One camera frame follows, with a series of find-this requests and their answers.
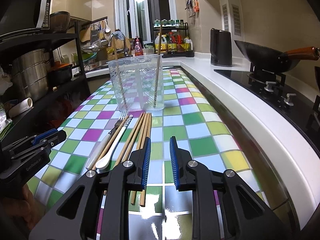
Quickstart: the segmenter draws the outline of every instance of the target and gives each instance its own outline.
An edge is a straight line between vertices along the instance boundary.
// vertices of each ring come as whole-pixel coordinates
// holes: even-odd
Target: plastic utensil holder
[[[164,108],[162,55],[159,57],[157,92],[155,88],[158,55],[129,57],[108,62],[119,111],[157,111]]]

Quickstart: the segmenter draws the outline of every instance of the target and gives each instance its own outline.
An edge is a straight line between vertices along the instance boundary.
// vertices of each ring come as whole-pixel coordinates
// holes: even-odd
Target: wok
[[[318,60],[319,49],[308,47],[281,52],[268,47],[235,41],[241,53],[255,67],[274,73],[282,73],[293,69],[301,59]]]

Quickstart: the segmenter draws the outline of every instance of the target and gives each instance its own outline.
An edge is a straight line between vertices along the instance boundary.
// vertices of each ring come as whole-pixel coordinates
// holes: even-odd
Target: metal fork
[[[122,111],[120,114],[120,117],[118,119],[118,121],[116,122],[114,128],[109,132],[109,134],[112,136],[116,130],[118,129],[118,127],[120,126],[121,122],[123,121],[123,119],[128,115],[128,111]]]
[[[108,141],[110,140],[111,136],[116,132],[121,122],[127,115],[128,115],[128,111],[121,112],[120,117],[116,122],[114,128],[103,138],[103,140],[99,143],[99,145],[95,148],[94,152],[91,154],[85,166],[87,170],[91,170],[93,168],[99,156],[101,155],[103,149],[106,147]]]

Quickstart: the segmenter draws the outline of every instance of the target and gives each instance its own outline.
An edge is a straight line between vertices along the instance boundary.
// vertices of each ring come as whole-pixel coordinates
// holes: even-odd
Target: paper towel roll
[[[27,111],[28,109],[30,109],[32,107],[32,105],[33,105],[32,99],[31,98],[27,98],[27,99],[23,100],[21,103],[17,104],[13,108],[11,108],[9,110],[9,116],[11,118],[15,117],[18,114],[21,114],[24,111]]]

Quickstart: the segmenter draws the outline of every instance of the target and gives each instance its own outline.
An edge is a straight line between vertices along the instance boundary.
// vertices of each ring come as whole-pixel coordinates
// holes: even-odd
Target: ventilation grille
[[[241,23],[239,6],[232,5],[233,10],[233,24],[235,26],[235,35],[241,36]]]
[[[224,30],[229,31],[229,19],[228,19],[228,10],[227,5],[222,5],[222,12],[223,12],[223,22],[224,22]]]

